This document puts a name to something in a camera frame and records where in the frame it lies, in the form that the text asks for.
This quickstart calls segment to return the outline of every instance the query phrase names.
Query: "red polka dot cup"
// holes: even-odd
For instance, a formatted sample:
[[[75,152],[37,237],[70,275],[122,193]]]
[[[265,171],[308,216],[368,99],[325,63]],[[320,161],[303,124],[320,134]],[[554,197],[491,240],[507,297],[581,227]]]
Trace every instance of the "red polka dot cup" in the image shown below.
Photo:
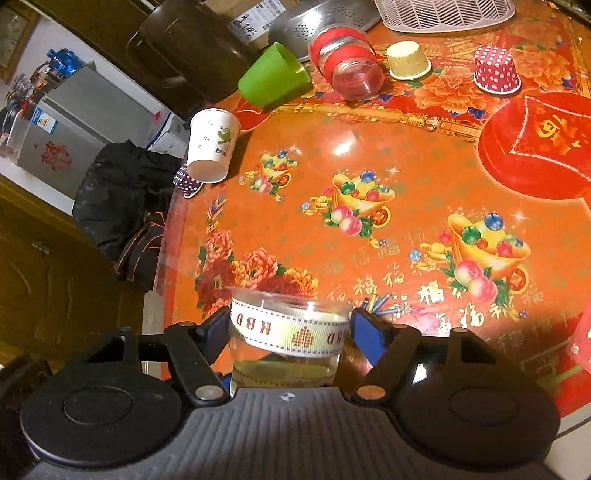
[[[474,83],[493,95],[509,95],[521,87],[515,71],[513,55],[504,48],[488,45],[480,47],[474,55],[476,71]]]
[[[204,184],[189,176],[187,166],[183,165],[174,176],[173,185],[183,192],[186,199],[191,199],[201,191]]]

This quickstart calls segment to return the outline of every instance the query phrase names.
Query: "paper cup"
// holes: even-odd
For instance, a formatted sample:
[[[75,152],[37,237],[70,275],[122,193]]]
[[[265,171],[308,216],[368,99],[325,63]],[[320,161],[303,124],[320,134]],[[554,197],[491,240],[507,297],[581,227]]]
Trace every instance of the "paper cup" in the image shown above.
[[[390,75],[397,80],[411,80],[426,75],[431,62],[417,42],[405,40],[390,45],[386,50]]]
[[[187,173],[202,183],[217,183],[228,175],[236,139],[238,118],[221,108],[207,108],[191,120]]]
[[[521,87],[513,55],[504,48],[487,45],[476,50],[474,83],[488,93],[509,95]]]
[[[186,199],[191,199],[203,188],[203,183],[191,178],[187,173],[187,166],[183,165],[173,178],[173,185],[183,192]]]

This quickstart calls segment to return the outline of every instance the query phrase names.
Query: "metal screw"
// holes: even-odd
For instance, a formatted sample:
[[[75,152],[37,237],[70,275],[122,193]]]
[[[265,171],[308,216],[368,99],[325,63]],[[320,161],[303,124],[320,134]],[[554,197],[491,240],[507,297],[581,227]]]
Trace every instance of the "metal screw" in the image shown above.
[[[204,385],[195,390],[195,395],[201,400],[217,400],[224,395],[224,389],[217,385]]]
[[[386,396],[386,391],[377,385],[364,385],[357,389],[357,395],[365,400],[379,400]]]

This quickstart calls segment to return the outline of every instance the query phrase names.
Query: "white plastic basket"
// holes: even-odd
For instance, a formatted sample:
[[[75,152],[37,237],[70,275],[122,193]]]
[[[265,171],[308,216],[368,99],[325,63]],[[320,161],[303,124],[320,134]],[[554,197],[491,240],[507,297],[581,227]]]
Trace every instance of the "white plastic basket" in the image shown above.
[[[515,14],[512,0],[375,0],[384,25],[404,33],[490,27]]]

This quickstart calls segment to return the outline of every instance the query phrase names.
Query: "wall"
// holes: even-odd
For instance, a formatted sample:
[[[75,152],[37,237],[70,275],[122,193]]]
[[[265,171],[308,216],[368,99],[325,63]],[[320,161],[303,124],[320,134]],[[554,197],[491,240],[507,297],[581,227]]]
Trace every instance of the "wall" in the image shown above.
[[[51,48],[55,51],[61,50],[62,48],[69,48],[83,61],[94,61],[98,73],[152,113],[156,113],[163,108],[162,104],[154,99],[142,87],[110,64],[110,62],[104,59],[92,48],[87,46],[82,40],[74,36],[60,24],[45,17],[40,19],[35,28],[21,60],[18,63],[14,77],[21,73],[25,73],[27,77],[31,76],[33,71],[39,65],[47,61],[47,51]],[[11,85],[6,85],[0,82],[0,103],[2,106],[4,105],[2,99],[11,90]],[[65,212],[68,215],[72,214],[72,199],[34,177],[21,167],[18,167],[9,159],[0,157],[0,174],[62,212]]]

